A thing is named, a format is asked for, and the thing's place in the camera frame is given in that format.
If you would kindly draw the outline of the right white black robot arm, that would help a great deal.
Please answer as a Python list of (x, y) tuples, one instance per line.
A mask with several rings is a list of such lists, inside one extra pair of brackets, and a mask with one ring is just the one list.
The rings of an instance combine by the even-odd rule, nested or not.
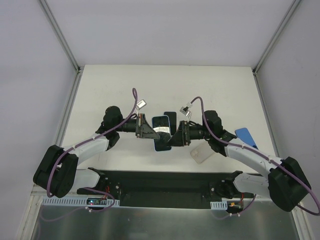
[(221, 118), (214, 110), (205, 111), (201, 124), (177, 121), (176, 117), (170, 116), (169, 128), (172, 131), (167, 142), (169, 146), (184, 147), (192, 140), (205, 140), (215, 153), (237, 160), (258, 173), (251, 175), (237, 170), (219, 181), (214, 192), (221, 198), (232, 199), (241, 193), (260, 195), (270, 198), (281, 210), (290, 212), (311, 190), (297, 160), (267, 155), (246, 144), (223, 128)]

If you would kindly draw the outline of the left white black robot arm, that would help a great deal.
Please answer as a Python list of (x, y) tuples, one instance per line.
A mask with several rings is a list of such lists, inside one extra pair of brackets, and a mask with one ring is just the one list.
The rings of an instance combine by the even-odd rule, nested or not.
[(120, 139), (120, 132), (135, 133), (140, 139), (160, 139), (143, 113), (130, 113), (123, 118), (119, 107), (110, 106), (92, 137), (72, 146), (50, 146), (35, 171), (33, 183), (45, 189), (49, 197), (62, 198), (73, 188), (86, 187), (96, 195), (102, 194), (106, 183), (99, 174), (90, 169), (81, 173), (77, 167), (91, 157), (112, 149)]

